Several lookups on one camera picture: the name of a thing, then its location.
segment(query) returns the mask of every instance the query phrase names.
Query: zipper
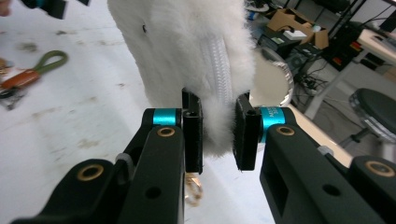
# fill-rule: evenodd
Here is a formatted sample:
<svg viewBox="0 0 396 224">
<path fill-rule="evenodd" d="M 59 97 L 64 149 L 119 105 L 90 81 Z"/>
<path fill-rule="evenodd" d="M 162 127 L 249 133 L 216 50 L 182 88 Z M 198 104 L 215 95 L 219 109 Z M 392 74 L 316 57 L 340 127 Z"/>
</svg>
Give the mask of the zipper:
<svg viewBox="0 0 396 224">
<path fill-rule="evenodd" d="M 224 39 L 219 35 L 210 36 L 200 48 L 208 65 L 209 83 L 215 89 L 218 100 L 224 105 L 233 104 L 231 69 Z"/>
</svg>

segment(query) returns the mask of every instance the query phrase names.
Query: black chair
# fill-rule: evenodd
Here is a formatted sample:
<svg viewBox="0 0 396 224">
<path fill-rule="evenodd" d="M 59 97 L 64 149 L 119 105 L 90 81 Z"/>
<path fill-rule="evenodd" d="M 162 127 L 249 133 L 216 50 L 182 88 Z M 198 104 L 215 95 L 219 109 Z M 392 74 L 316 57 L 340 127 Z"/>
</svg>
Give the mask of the black chair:
<svg viewBox="0 0 396 224">
<path fill-rule="evenodd" d="M 396 101 L 378 91 L 358 89 L 349 97 L 349 103 L 365 128 L 339 145 L 348 147 L 373 133 L 381 141 L 384 152 L 393 150 L 396 144 Z"/>
</svg>

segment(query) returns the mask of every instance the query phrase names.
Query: white table surface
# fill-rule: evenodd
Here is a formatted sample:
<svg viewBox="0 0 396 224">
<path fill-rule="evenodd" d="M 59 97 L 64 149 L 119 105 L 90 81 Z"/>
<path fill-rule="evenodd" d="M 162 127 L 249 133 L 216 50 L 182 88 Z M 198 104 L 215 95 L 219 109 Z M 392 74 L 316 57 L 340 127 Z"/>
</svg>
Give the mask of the white table surface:
<svg viewBox="0 0 396 224">
<path fill-rule="evenodd" d="M 373 53 L 377 57 L 391 63 L 393 65 L 396 64 L 396 52 L 387 48 L 384 45 L 376 42 L 373 38 L 374 36 L 379 36 L 375 32 L 371 30 L 364 29 L 361 32 L 361 35 L 358 38 L 358 42 L 362 45 L 364 49 Z"/>
<path fill-rule="evenodd" d="M 47 51 L 70 56 L 66 65 L 29 87 L 14 110 L 0 107 L 0 223 L 36 215 L 80 161 L 114 161 L 149 107 L 106 0 L 89 7 L 68 4 L 63 21 L 20 1 L 13 2 L 10 17 L 0 18 L 0 57 L 16 65 L 10 76 L 34 66 Z M 35 44 L 36 51 L 23 49 L 25 44 Z M 306 125 L 348 165 L 342 149 L 310 121 Z M 186 207 L 186 223 L 274 223 L 259 181 L 262 153 L 261 147 L 254 172 L 238 172 L 232 155 L 205 159 L 204 198 L 200 206 Z"/>
</svg>

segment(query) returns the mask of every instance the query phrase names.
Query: green cord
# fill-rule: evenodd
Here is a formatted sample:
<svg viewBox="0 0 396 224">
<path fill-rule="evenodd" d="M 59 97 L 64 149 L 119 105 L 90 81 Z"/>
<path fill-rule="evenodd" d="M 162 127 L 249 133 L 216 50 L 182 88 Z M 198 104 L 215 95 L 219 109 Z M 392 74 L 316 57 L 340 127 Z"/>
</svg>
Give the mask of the green cord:
<svg viewBox="0 0 396 224">
<path fill-rule="evenodd" d="M 45 63 L 47 62 L 48 59 L 52 58 L 52 57 L 62 57 L 62 59 L 60 59 L 59 61 L 56 61 L 54 63 L 49 63 L 47 65 L 45 65 Z M 33 70 L 37 71 L 38 74 L 43 75 L 44 73 L 55 69 L 57 67 L 60 67 L 62 65 L 64 65 L 67 60 L 68 60 L 68 56 L 65 52 L 60 51 L 60 50 L 52 50 L 50 52 L 47 52 L 46 54 L 43 55 L 43 57 L 41 57 L 40 61 L 38 61 L 37 65 L 32 68 Z"/>
</svg>

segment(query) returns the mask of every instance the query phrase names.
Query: cardboard box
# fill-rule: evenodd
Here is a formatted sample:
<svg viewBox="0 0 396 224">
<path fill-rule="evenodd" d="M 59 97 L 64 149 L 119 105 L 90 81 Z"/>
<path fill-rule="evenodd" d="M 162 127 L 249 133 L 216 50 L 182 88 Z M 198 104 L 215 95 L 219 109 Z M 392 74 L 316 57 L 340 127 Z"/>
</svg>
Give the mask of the cardboard box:
<svg viewBox="0 0 396 224">
<path fill-rule="evenodd" d="M 278 9 L 273 18 L 268 22 L 267 27 L 274 31 L 281 29 L 288 30 L 287 26 L 295 30 L 302 31 L 306 38 L 302 40 L 302 44 L 311 42 L 319 49 L 329 47 L 329 37 L 326 28 L 321 27 L 318 32 L 313 32 L 314 22 L 307 19 L 303 14 L 290 8 Z"/>
</svg>

